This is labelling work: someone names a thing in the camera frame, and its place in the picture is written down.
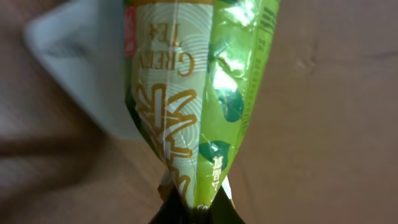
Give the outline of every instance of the green packaging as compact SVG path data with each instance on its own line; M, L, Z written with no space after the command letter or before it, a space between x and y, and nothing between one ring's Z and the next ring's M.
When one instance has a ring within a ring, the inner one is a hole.
M188 210L208 210L243 141L279 0L124 1L126 104Z

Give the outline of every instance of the wooden surface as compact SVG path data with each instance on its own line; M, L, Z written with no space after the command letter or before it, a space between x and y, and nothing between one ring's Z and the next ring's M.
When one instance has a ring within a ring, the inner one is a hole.
M55 2L0 0L0 223L146 223L163 165L102 133L21 41ZM398 222L397 8L282 1L229 175L247 223Z

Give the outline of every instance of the green leaf graphic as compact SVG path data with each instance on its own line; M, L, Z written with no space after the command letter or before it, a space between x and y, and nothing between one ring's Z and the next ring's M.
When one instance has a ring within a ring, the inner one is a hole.
M236 122L241 119L244 107L242 94L238 90L216 90L216 92L225 120Z
M221 170L224 170L228 165L229 146L228 143L223 141L209 141L199 145L199 153L210 162L213 162L214 157L223 156Z
M229 45L230 36L226 36L223 40L209 45L208 53L208 72L210 72L209 64L214 62ZM241 119L244 108L242 94L236 89L236 82L225 73L216 73L211 77L213 86L216 90L218 102L223 110L225 120L228 122L237 122Z

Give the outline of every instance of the dark object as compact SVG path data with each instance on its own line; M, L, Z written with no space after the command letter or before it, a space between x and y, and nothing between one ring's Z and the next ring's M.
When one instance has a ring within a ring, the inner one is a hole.
M151 224L244 224L223 188L218 191L209 210L187 211L174 187Z

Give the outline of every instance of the plastic wrapper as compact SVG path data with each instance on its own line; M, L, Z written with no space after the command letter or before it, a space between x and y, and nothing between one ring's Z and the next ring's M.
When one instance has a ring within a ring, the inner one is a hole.
M218 192L249 125L279 0L125 0L124 7L127 107L168 168L162 198L174 189L198 223L197 211L221 213L217 198L232 205L224 188Z

